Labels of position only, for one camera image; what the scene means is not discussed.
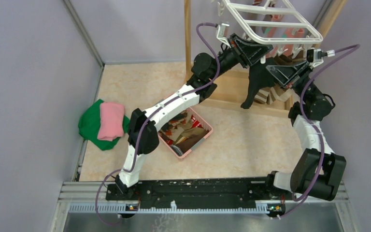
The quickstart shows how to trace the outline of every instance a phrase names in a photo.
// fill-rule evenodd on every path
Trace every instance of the folded towel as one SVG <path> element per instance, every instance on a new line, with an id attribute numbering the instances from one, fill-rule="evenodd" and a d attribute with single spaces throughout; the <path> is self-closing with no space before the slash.
<path id="1" fill-rule="evenodd" d="M 92 106 L 90 106 L 80 117 L 78 127 L 79 134 L 83 138 L 92 141 L 97 147 L 104 151 L 112 149 L 120 138 L 116 138 L 111 142 L 97 139 L 100 129 L 100 105 L 102 103 L 103 100 L 99 99 Z M 122 124 L 124 132 L 127 132 L 130 119 L 124 116 Z"/>
<path id="2" fill-rule="evenodd" d="M 114 102 L 100 104 L 100 130 L 97 139 L 113 141 L 122 137 L 124 106 Z"/>

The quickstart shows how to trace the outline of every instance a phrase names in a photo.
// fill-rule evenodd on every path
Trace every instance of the wooden pole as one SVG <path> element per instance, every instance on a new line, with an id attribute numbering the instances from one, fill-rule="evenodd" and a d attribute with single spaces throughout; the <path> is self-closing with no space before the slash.
<path id="1" fill-rule="evenodd" d="M 190 31 L 191 0 L 184 0 L 184 35 L 185 35 L 185 78 L 186 82 L 191 77 L 191 31 Z"/>
<path id="2" fill-rule="evenodd" d="M 336 18 L 338 17 L 339 13 L 342 11 L 343 7 L 345 6 L 347 0 L 334 0 L 329 9 L 325 13 L 322 18 L 322 22 L 320 26 L 317 28 L 319 33 L 321 33 L 322 37 L 326 37 L 330 28 L 332 27 L 333 23 L 335 22 Z M 320 44 L 315 44 L 315 48 L 319 48 Z"/>

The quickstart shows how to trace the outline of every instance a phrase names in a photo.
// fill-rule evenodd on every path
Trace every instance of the lavender wall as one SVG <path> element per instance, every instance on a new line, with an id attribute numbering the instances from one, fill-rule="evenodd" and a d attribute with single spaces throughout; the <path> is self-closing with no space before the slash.
<path id="1" fill-rule="evenodd" d="M 101 58 L 106 63 L 135 63 L 185 60 L 183 0 L 72 0 Z M 253 0 L 232 0 L 251 4 Z M 291 0 L 311 23 L 323 0 Z M 230 33 L 243 33 L 228 10 L 221 16 L 231 25 Z M 201 22 L 220 22 L 211 0 L 191 1 L 191 57 L 209 50 L 198 38 Z M 214 29 L 201 29 L 207 41 L 219 50 Z"/>
<path id="2" fill-rule="evenodd" d="M 316 81 L 337 106 L 323 120 L 328 142 L 345 156 L 344 181 L 363 231 L 371 232 L 371 1 L 348 1 L 322 48 L 361 47 Z"/>
<path id="3" fill-rule="evenodd" d="M 0 0 L 0 232 L 48 230 L 99 71 L 60 0 Z"/>

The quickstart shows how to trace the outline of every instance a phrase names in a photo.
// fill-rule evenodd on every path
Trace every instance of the wooden stand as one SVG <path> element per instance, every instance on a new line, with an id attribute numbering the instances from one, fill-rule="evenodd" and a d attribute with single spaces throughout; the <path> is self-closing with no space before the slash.
<path id="1" fill-rule="evenodd" d="M 325 11 L 321 24 L 317 28 L 322 36 L 326 36 L 345 6 L 347 0 L 331 0 L 328 10 Z M 191 0 L 184 0 L 184 25 L 185 25 L 185 81 L 191 77 L 191 32 L 190 32 L 190 7 Z M 249 111 L 260 115 L 269 115 L 276 117 L 287 117 L 289 109 L 294 103 L 291 96 L 286 102 L 274 101 L 271 105 L 254 103 L 250 109 L 245 110 L 240 107 L 244 102 L 248 92 L 248 71 L 230 70 L 218 79 L 215 83 L 218 85 L 214 93 L 201 103 L 201 105 L 217 107 L 229 110 Z"/>

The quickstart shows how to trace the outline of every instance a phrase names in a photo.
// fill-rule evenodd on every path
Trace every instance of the cable connector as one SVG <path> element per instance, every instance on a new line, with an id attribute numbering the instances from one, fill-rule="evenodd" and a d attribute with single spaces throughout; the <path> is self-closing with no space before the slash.
<path id="1" fill-rule="evenodd" d="M 332 57 L 335 55 L 335 50 L 329 50 L 326 52 L 326 54 L 327 54 L 327 57 Z"/>
<path id="2" fill-rule="evenodd" d="M 322 60 L 324 56 L 321 49 L 309 49 L 306 51 L 306 60 L 309 63 L 317 63 Z"/>
<path id="3" fill-rule="evenodd" d="M 177 91 L 175 94 L 178 96 L 178 98 L 182 99 L 183 101 L 185 101 L 187 99 L 187 98 L 183 97 L 184 93 L 181 93 L 180 91 Z"/>
<path id="4" fill-rule="evenodd" d="M 166 106 L 165 106 L 163 103 L 160 103 L 160 102 L 157 103 L 156 106 L 159 106 L 159 107 L 161 107 L 162 109 L 166 108 Z"/>

